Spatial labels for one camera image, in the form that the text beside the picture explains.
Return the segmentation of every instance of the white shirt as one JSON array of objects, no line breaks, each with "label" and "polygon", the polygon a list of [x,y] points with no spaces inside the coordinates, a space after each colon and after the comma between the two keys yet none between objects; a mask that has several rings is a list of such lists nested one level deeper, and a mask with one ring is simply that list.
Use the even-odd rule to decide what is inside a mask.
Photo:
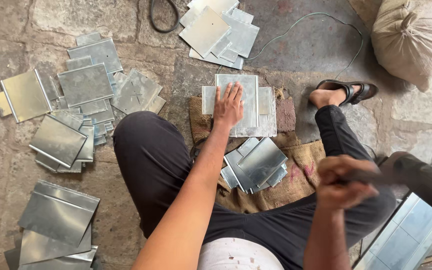
[{"label": "white shirt", "polygon": [[283,270],[264,246],[240,238],[220,238],[201,247],[197,270]]}]

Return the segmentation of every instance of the burlap mat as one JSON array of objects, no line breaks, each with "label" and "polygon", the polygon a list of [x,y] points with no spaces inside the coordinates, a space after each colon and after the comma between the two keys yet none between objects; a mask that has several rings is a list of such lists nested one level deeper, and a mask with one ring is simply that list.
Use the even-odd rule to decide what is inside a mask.
[{"label": "burlap mat", "polygon": [[[202,115],[201,98],[189,99],[189,118],[195,142],[207,138],[211,131],[211,117]],[[226,152],[239,147],[247,138],[230,138]],[[269,187],[255,194],[246,194],[239,188],[232,190],[219,176],[216,202],[240,213],[266,211],[309,196],[315,192],[319,183],[316,165],[325,157],[320,140],[300,144],[294,132],[280,132],[273,142],[287,156],[287,175],[275,187]]]}]

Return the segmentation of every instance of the foot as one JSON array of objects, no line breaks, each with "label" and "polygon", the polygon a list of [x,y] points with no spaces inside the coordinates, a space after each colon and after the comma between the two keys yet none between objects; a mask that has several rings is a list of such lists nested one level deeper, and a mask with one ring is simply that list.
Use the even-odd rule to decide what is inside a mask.
[{"label": "foot", "polygon": [[[353,85],[353,89],[354,94],[356,94],[361,90],[361,86]],[[327,105],[339,106],[339,104],[341,104],[345,99],[346,90],[342,88],[337,90],[316,89],[309,95],[309,101],[311,101],[318,110]]]}]

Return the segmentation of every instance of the man's right hand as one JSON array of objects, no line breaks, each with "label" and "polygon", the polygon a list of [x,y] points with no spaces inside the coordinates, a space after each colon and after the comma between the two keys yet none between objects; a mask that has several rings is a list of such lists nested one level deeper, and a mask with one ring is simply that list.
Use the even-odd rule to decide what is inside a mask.
[{"label": "man's right hand", "polygon": [[316,189],[319,208],[326,210],[348,209],[379,194],[373,185],[359,181],[353,181],[346,185],[334,184],[339,176],[347,174],[352,169],[379,172],[374,162],[356,160],[348,155],[329,156],[321,160],[318,166],[321,182]]}]

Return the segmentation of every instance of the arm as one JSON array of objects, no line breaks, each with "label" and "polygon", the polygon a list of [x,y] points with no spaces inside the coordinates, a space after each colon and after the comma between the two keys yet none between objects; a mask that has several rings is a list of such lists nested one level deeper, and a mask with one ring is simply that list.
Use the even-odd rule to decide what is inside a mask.
[{"label": "arm", "polygon": [[132,270],[197,268],[229,132],[243,118],[243,86],[236,82],[232,91],[231,87],[230,83],[222,98],[221,88],[216,89],[213,131],[180,192],[136,258]]},{"label": "arm", "polygon": [[312,220],[303,265],[305,270],[350,270],[346,246],[344,210],[376,196],[378,191],[362,182],[334,184],[338,176],[352,169],[376,172],[373,162],[356,160],[347,155],[330,156],[318,166],[321,182],[316,190],[316,211]]}]

